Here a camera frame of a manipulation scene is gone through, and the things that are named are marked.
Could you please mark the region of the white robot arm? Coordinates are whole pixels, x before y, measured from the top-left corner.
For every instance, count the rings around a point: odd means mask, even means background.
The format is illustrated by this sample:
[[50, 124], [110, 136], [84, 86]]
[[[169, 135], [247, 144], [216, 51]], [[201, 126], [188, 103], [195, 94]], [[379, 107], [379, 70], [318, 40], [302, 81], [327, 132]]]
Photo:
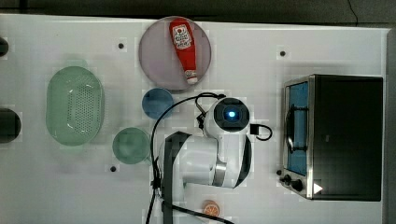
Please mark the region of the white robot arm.
[[159, 152], [163, 224], [204, 224], [206, 214], [184, 208], [187, 184], [234, 189], [248, 176], [250, 114], [239, 99], [217, 100], [206, 112], [202, 136], [172, 133]]

